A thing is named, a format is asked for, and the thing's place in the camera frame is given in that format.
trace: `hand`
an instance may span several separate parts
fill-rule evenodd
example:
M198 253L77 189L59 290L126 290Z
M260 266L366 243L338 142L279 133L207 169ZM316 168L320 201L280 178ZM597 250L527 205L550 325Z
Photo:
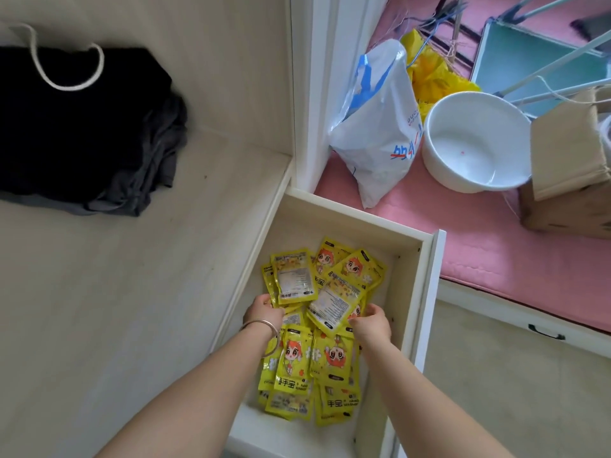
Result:
M252 304L248 309L246 309L246 313L242 318L242 323L247 323L252 320L266 320L269 321L274 327L280 332L280 328L282 328L282 319L284 318L284 308L273 308L271 306L271 299L269 294L261 294L255 297L255 300L252 301ZM248 325L255 326L261 325L268 329L270 332L270 338L272 336L272 331L269 326L265 323L252 323Z
M350 320L355 338L364 346L390 341L390 324L384 310L374 303L365 307L365 315Z

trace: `white floor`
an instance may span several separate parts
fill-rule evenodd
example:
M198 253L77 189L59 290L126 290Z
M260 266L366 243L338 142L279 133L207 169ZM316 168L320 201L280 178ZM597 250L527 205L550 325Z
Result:
M611 360L437 302L426 376L517 458L611 455Z

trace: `cardboard box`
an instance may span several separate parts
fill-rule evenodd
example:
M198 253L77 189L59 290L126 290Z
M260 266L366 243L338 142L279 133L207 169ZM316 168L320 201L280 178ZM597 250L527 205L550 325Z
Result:
M611 89L585 90L531 126L532 180L522 186L522 224L530 230L611 239L611 171L598 114L611 112Z

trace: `white bowl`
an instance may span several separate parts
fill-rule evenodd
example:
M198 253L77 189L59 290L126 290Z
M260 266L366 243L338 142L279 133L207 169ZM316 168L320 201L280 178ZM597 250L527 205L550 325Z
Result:
M426 116L423 156L433 178L451 190L516 188L531 176L530 121L492 94L450 94Z

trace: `white plastic bag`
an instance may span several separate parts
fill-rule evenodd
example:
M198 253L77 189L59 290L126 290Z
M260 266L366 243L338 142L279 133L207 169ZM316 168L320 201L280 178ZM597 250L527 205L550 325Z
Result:
M360 57L342 121L329 134L359 183L363 207L374 207L407 174L422 137L406 56L390 39Z

